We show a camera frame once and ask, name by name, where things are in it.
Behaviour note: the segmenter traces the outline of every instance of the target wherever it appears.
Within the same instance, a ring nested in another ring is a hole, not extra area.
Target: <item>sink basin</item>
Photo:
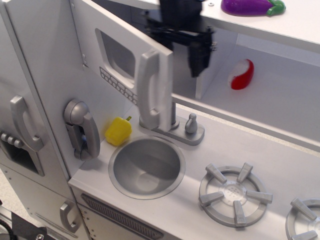
[[[134,138],[118,147],[108,171],[111,182],[135,199],[156,199],[172,192],[186,170],[184,156],[173,143],[155,136]]]

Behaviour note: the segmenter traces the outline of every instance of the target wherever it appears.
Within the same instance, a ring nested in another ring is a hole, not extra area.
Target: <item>oven vent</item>
[[[141,235],[149,240],[158,240],[163,238],[163,234],[134,218],[115,210],[114,208],[97,201],[96,199],[82,194],[83,200],[94,210],[98,211],[104,217],[126,227],[127,229]]]

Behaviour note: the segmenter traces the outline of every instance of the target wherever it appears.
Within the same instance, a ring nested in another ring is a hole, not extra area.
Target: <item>microwave door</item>
[[[138,106],[148,129],[169,130],[173,52],[91,0],[71,6],[83,63]]]

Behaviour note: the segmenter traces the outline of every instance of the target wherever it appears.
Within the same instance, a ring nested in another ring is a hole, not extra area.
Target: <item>faucet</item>
[[[156,127],[152,129],[152,131],[176,139],[190,146],[199,145],[205,136],[205,127],[197,123],[197,115],[191,113],[189,119],[177,116],[175,102],[172,102],[171,108],[171,129],[169,131],[163,131]]]

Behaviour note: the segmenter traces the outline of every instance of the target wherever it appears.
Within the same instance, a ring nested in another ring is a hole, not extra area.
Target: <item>purple toy eggplant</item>
[[[280,0],[222,0],[221,9],[236,16],[272,16],[282,14],[286,6]]]

